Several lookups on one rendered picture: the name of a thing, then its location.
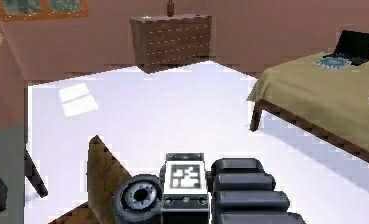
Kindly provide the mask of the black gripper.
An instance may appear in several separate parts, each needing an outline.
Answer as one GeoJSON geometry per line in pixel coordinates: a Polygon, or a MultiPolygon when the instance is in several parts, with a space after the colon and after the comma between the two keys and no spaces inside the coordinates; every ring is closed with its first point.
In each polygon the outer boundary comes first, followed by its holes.
{"type": "Polygon", "coordinates": [[[115,224],[161,224],[161,198],[157,176],[140,174],[128,178],[113,197],[115,224]]]}

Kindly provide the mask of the brown wooden chair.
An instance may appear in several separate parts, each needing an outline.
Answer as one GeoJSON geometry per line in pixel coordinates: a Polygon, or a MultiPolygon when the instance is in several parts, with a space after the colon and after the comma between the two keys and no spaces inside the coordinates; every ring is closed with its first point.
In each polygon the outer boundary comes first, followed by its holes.
{"type": "Polygon", "coordinates": [[[89,141],[86,176],[87,201],[49,224],[115,224],[113,196],[131,175],[98,135],[89,141]]]}

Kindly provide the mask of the black chair leg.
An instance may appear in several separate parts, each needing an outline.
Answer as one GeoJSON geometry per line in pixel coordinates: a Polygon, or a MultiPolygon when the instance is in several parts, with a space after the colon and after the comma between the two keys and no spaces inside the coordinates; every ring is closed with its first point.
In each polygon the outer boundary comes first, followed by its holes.
{"type": "Polygon", "coordinates": [[[24,150],[24,174],[41,198],[48,195],[45,183],[27,150],[24,150]]]}

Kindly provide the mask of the brown chest of drawers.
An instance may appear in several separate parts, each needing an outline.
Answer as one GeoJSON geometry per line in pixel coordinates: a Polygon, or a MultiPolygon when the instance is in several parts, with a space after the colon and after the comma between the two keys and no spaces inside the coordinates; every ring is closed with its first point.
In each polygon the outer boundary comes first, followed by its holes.
{"type": "Polygon", "coordinates": [[[132,17],[136,66],[153,73],[207,61],[211,24],[212,17],[202,14],[132,17]]]}

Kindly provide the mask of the bed with olive cover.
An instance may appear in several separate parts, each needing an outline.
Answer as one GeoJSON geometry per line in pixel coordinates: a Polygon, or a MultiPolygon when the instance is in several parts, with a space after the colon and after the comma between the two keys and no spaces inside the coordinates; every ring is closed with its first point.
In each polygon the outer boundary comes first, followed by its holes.
{"type": "Polygon", "coordinates": [[[273,114],[369,163],[369,62],[326,69],[317,53],[263,71],[248,100],[250,130],[273,114]]]}

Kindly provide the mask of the orange framed window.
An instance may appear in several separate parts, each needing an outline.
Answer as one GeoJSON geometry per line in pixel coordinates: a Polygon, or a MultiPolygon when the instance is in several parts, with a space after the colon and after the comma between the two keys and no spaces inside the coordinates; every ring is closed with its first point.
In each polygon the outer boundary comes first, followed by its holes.
{"type": "Polygon", "coordinates": [[[86,0],[0,0],[3,21],[86,17],[86,0]]]}

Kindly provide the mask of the blue round dish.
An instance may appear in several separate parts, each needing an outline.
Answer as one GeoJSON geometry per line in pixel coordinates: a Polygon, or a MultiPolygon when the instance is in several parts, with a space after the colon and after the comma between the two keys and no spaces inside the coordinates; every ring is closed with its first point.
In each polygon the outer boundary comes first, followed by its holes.
{"type": "Polygon", "coordinates": [[[340,57],[325,57],[313,63],[314,66],[327,70],[340,70],[351,65],[351,61],[340,57]]]}

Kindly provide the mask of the black laptop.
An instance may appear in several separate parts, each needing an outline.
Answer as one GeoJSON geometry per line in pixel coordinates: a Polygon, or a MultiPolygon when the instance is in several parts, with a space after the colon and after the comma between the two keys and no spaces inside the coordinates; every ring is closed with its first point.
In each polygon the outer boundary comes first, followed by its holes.
{"type": "Polygon", "coordinates": [[[369,61],[369,33],[343,30],[333,53],[329,57],[344,58],[354,66],[369,61]]]}

